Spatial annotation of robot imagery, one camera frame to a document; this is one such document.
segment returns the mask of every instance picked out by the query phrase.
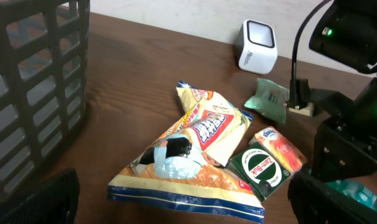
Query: black object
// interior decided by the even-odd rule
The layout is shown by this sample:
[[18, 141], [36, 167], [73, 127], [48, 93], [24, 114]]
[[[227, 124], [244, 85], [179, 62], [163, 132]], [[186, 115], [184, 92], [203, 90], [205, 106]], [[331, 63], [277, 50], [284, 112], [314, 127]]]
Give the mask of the black object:
[[0, 224], [72, 224], [79, 193], [77, 173], [67, 169], [0, 204]]
[[377, 211], [357, 203], [305, 172], [297, 172], [288, 199], [299, 224], [377, 224]]
[[82, 123], [89, 14], [89, 0], [0, 0], [0, 203]]
[[[293, 55], [309, 17], [327, 2], [319, 4], [300, 27]], [[309, 47], [359, 72], [377, 72], [377, 0], [335, 0], [317, 24]], [[287, 107], [302, 109], [309, 102], [331, 115], [317, 130], [312, 175], [333, 181], [375, 172], [377, 78], [353, 101], [337, 91], [310, 89], [307, 80], [296, 79], [293, 57]]]

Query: brown table surface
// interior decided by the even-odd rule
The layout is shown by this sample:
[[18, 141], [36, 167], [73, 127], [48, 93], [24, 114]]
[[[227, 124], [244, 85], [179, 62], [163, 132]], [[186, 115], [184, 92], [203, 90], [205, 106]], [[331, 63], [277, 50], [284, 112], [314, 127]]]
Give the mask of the brown table surface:
[[[86, 99], [91, 113], [85, 129], [47, 173], [77, 170], [81, 193], [75, 223], [250, 223], [240, 218], [176, 212], [106, 199], [108, 182], [183, 114], [176, 85], [184, 80], [214, 90], [243, 108], [256, 91], [256, 79], [289, 87], [290, 60], [279, 57], [269, 75], [244, 72], [236, 65], [232, 45], [121, 19], [90, 18]], [[367, 77], [299, 62], [298, 76], [314, 88], [340, 90], [350, 98]], [[273, 125], [312, 160], [317, 126], [328, 115], [308, 118], [287, 114], [285, 126], [254, 115], [238, 146], [242, 151], [254, 133]], [[377, 193], [377, 173], [361, 179]], [[288, 182], [264, 203], [264, 223], [297, 223], [287, 199]]]

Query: white circle logo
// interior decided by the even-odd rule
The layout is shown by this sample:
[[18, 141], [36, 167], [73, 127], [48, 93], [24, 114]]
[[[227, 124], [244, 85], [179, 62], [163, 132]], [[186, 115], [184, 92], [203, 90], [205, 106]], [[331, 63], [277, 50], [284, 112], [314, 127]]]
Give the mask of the white circle logo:
[[257, 184], [261, 180], [265, 180], [269, 182], [271, 187], [275, 187], [281, 182], [282, 176], [279, 164], [261, 149], [247, 150], [242, 156], [242, 164], [248, 177]]
[[260, 135], [267, 140], [275, 141], [278, 138], [277, 132], [273, 128], [265, 128], [260, 132]]

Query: picture on snack bag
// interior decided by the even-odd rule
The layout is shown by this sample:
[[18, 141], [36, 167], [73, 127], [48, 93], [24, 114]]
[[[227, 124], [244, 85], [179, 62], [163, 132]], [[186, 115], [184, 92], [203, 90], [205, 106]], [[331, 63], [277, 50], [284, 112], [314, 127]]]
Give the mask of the picture on snack bag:
[[131, 167], [136, 175], [141, 175], [149, 164], [154, 164], [156, 176], [175, 179], [194, 178], [205, 164], [224, 168], [206, 152], [193, 146], [185, 134], [172, 134], [155, 142]]

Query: green box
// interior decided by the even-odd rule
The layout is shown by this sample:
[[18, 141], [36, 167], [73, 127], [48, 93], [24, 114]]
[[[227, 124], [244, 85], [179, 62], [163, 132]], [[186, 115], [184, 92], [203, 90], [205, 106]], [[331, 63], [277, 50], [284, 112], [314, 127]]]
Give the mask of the green box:
[[266, 200], [291, 176], [291, 173], [258, 142], [231, 158], [227, 169], [247, 182], [260, 201]]

